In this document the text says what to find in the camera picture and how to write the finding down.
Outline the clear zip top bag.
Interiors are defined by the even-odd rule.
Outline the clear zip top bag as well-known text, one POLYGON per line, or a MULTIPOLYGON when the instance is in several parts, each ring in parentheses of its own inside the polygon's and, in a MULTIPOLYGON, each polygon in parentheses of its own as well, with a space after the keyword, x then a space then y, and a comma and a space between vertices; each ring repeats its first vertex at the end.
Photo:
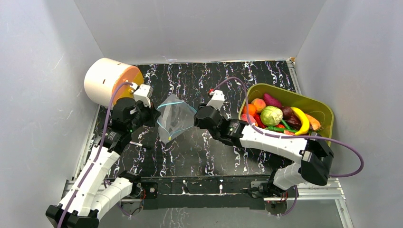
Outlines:
POLYGON ((180 134, 193 128, 196 110, 175 94, 169 95, 157 108, 160 141, 168 143, 180 134))

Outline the green toy cabbage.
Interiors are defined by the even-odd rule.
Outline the green toy cabbage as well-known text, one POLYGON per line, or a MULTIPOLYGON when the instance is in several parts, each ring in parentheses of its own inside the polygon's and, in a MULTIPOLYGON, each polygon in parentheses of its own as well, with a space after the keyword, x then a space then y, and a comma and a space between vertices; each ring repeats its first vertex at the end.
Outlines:
POLYGON ((266 126, 275 126, 283 119, 283 112, 280 108, 267 106, 261 111, 260 119, 266 126))

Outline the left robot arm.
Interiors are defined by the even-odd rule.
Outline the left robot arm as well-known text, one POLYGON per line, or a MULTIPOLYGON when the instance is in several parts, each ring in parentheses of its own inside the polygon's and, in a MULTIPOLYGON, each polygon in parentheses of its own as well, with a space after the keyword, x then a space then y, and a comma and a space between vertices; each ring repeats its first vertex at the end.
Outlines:
POLYGON ((111 166, 143 126, 155 126, 160 112, 150 101, 119 98, 107 111, 104 128, 83 170, 69 192, 57 205, 50 205, 46 217, 55 228, 97 228, 101 218, 122 198, 142 192, 139 176, 128 171, 98 192, 111 166))

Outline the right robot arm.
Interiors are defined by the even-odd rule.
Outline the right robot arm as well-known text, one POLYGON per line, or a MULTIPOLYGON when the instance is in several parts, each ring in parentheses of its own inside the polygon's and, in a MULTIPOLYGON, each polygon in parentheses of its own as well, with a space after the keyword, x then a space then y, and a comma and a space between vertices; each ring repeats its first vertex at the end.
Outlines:
POLYGON ((199 106, 194 126, 207 130, 213 139, 227 146, 258 149, 292 161, 290 165, 274 170, 266 184, 255 187, 263 194, 279 197, 300 183, 325 186, 328 182, 334 154, 323 140, 289 139, 285 134, 255 129, 246 121, 226 119, 218 110, 205 104, 199 106))

